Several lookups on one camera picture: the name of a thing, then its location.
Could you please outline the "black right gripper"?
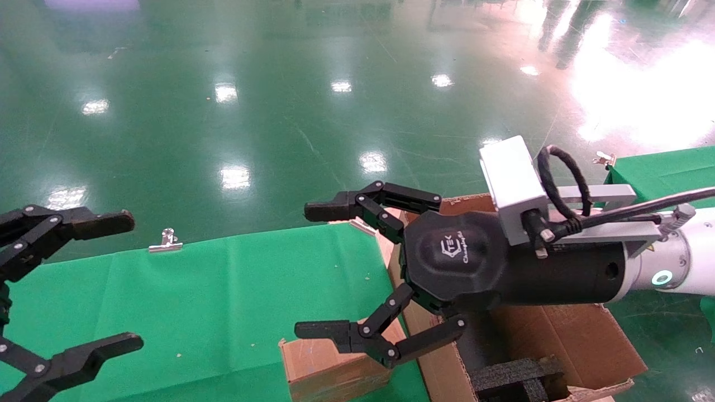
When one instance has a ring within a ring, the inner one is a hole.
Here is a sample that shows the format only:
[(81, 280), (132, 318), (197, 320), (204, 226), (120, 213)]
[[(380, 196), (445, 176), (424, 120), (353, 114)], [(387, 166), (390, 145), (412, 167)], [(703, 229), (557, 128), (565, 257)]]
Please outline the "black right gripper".
[[(441, 201), (439, 194), (374, 181), (362, 190), (339, 192), (331, 201), (306, 203), (307, 221), (359, 217), (390, 242), (403, 242), (402, 277), (408, 284), (399, 285), (362, 323), (297, 322), (294, 335), (327, 339), (339, 353), (365, 353), (395, 368), (457, 341), (467, 328), (465, 316), (457, 314), (399, 342), (388, 341), (383, 333), (412, 300), (431, 313), (593, 304), (615, 299), (623, 285), (626, 254), (618, 243), (558, 245), (538, 258), (527, 244), (509, 244), (494, 213), (444, 216), (436, 213)], [(421, 216), (404, 228), (386, 208)]]

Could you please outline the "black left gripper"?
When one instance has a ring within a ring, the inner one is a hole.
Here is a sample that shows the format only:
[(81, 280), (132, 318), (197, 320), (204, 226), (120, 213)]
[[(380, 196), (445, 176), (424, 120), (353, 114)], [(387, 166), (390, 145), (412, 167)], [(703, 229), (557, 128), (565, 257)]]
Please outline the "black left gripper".
[[(135, 229), (132, 214), (96, 214), (85, 207), (48, 209), (36, 204), (13, 209), (1, 216), (1, 278), (17, 283), (44, 260), (72, 240), (92, 240)], [(10, 290), (1, 282), (1, 327), (10, 321)], [(25, 377), (2, 401), (49, 401), (72, 387), (94, 381), (106, 361), (143, 348), (144, 340), (132, 332), (67, 348), (47, 360), (3, 337), (2, 362)]]

